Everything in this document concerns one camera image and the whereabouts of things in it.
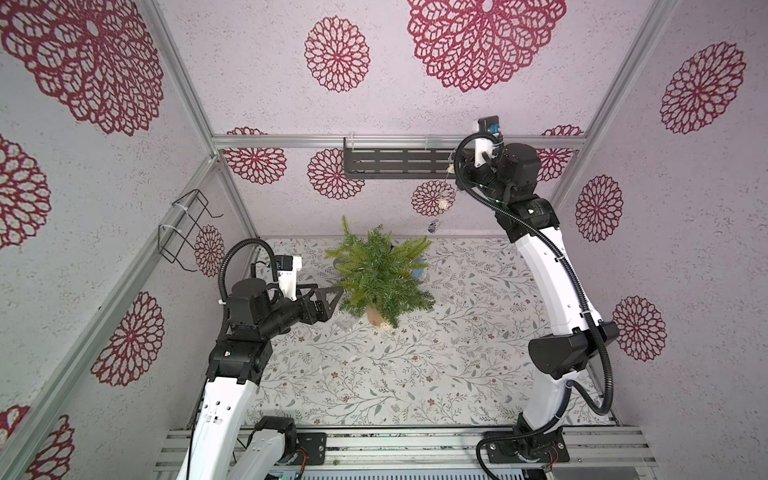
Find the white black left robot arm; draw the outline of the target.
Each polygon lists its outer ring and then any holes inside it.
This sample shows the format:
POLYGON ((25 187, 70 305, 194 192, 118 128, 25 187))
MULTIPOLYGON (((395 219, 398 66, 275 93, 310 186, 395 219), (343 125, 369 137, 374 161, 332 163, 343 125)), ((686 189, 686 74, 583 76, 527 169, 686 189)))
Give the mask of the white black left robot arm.
POLYGON ((272 356, 272 340, 297 323, 328 321, 344 288, 300 284, 297 291, 290 299, 277 284, 249 278, 235 283, 223 301, 229 332, 209 354, 199 414, 179 479, 264 479, 275 465, 296 455, 294 421, 268 417, 257 424, 240 459, 230 464, 248 404, 272 356))

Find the string lights with ornaments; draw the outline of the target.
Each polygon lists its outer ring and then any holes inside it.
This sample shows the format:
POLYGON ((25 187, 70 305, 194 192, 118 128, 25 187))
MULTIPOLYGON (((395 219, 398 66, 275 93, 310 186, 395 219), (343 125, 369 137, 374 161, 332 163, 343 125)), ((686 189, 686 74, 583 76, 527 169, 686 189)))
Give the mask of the string lights with ornaments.
MULTIPOLYGON (((440 187, 437 193, 436 198, 436 207, 438 209, 439 213, 444 213, 446 210, 448 210, 452 204, 453 201, 451 200, 451 194, 453 192, 453 187, 448 182, 448 177, 452 174, 454 174, 454 167, 452 163, 449 163, 446 168, 446 176, 443 181, 444 185, 440 187)), ((435 234, 437 229, 439 228, 440 221, 439 220, 432 220, 428 227, 427 231, 430 234, 435 234)))

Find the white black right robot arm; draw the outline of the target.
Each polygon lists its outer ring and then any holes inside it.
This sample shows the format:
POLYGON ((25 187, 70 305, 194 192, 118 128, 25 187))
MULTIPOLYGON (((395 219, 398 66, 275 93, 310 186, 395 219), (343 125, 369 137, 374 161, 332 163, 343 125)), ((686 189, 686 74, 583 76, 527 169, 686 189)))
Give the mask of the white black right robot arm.
POLYGON ((566 254, 559 219, 535 192, 541 161, 533 147, 472 134, 455 149, 452 165, 457 186, 494 212, 522 255, 549 316, 549 334, 528 344, 538 371, 531 397, 513 434, 494 439, 532 451, 552 440, 573 393, 596 415, 610 413, 615 380, 607 347, 618 327, 589 300, 566 254))

